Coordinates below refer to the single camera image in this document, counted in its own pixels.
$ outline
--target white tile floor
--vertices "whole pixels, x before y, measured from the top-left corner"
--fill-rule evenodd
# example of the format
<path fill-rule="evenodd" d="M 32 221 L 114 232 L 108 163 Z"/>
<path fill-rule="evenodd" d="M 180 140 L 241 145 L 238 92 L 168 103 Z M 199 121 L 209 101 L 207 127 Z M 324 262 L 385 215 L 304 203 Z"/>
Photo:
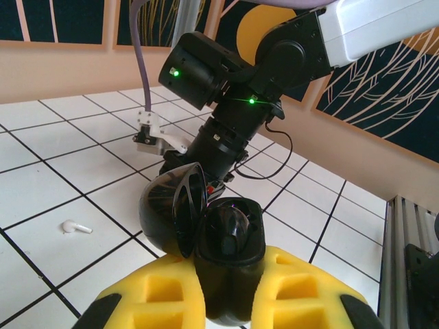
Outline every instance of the white tile floor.
<path fill-rule="evenodd" d="M 137 214 L 163 160 L 132 142 L 143 102 L 136 89 L 0 105 L 0 328 L 70 328 L 102 289 L 163 255 Z M 210 115 L 163 87 L 152 102 L 165 129 L 189 140 Z M 261 135 L 248 151 L 248 175 L 269 175 L 288 155 Z M 377 308 L 384 200 L 297 154 L 270 180 L 235 176 L 224 196 L 261 204 L 267 244 Z M 66 219 L 94 232 L 63 234 Z"/>

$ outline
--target black cable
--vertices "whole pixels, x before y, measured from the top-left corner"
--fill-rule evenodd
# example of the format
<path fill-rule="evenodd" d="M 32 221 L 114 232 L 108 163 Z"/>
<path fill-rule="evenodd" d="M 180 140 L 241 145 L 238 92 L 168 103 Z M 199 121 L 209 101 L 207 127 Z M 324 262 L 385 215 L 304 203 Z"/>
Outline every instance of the black cable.
<path fill-rule="evenodd" d="M 235 171 L 236 171 L 236 173 L 237 173 L 238 175 L 244 177 L 244 178 L 248 178 L 248 179 L 250 179 L 250 180 L 268 180 L 269 178 L 274 177 L 275 175 L 277 175 L 278 173 L 281 172 L 281 170 L 287 165 L 289 159 L 291 158 L 291 155 L 293 154 L 293 140 L 292 140 L 292 138 L 291 138 L 291 136 L 290 136 L 289 134 L 287 134 L 286 132 L 281 132 L 281 131 L 278 131 L 278 130 L 272 130 L 272 129 L 270 129 L 270 128 L 268 127 L 268 123 L 266 123 L 266 122 L 265 122 L 265 128 L 266 128 L 266 130 L 269 131 L 269 132 L 272 132 L 272 133 L 275 133 L 275 134 L 286 135 L 286 137 L 288 137 L 288 139 L 289 139 L 289 144 L 290 144 L 291 146 L 290 146 L 290 148 L 289 148 L 289 154 L 288 154 L 287 160 L 286 160 L 286 161 L 281 165 L 281 167 L 280 167 L 279 169 L 277 169 L 272 175 L 270 175 L 270 176 L 265 176 L 265 177 L 254 177 L 254 176 L 249 176 L 249 175 L 246 175 L 245 173 L 240 172 L 238 168 L 240 168 L 240 166 L 244 166 L 244 164 L 246 164 L 246 161 L 245 161 L 244 163 L 241 163 L 239 166 L 238 166 L 238 163 L 235 163 Z"/>

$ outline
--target yellow foam pad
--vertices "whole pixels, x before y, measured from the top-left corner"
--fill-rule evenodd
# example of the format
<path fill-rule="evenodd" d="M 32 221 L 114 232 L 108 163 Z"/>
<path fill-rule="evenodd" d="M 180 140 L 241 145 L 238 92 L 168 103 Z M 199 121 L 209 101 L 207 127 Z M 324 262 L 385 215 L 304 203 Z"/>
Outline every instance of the yellow foam pad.
<path fill-rule="evenodd" d="M 265 271 L 254 296 L 252 329 L 353 329 L 340 296 L 366 303 L 358 292 L 323 270 L 267 247 Z"/>
<path fill-rule="evenodd" d="M 105 329 L 204 329 L 204 296 L 191 259 L 166 255 L 102 291 L 122 296 Z"/>
<path fill-rule="evenodd" d="M 237 31 L 239 55 L 251 65 L 258 45 L 263 37 L 277 25 L 293 19 L 296 13 L 292 9 L 258 5 L 251 9 L 241 20 Z"/>

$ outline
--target yellow foam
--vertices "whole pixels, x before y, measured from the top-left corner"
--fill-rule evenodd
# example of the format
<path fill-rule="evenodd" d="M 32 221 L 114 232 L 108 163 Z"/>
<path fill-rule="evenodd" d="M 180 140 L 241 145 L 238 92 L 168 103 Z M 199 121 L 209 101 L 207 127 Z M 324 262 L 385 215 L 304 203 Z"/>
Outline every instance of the yellow foam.
<path fill-rule="evenodd" d="M 251 65 L 262 38 L 277 25 L 293 19 L 296 13 L 292 9 L 258 5 L 251 9 L 239 23 L 237 30 L 237 48 L 239 55 Z"/>
<path fill-rule="evenodd" d="M 353 329 L 340 296 L 363 296 L 323 270 L 267 247 L 254 296 L 252 329 Z"/>
<path fill-rule="evenodd" d="M 122 295 L 105 329 L 204 329 L 204 296 L 191 259 L 166 255 L 102 291 Z"/>

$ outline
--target white earbud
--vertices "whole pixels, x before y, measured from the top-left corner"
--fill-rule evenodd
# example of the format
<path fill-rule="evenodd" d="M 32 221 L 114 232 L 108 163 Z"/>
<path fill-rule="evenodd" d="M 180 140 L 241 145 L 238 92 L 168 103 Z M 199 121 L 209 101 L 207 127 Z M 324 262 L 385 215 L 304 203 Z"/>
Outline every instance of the white earbud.
<path fill-rule="evenodd" d="M 62 229 L 64 230 L 64 232 L 66 233 L 72 233 L 75 232 L 76 230 L 85 232 L 85 233 L 91 233 L 93 232 L 93 230 L 91 228 L 86 228 L 83 225 L 80 225 L 78 223 L 75 223 L 74 221 L 71 221 L 70 219 L 66 220 L 64 223 L 62 223 Z"/>

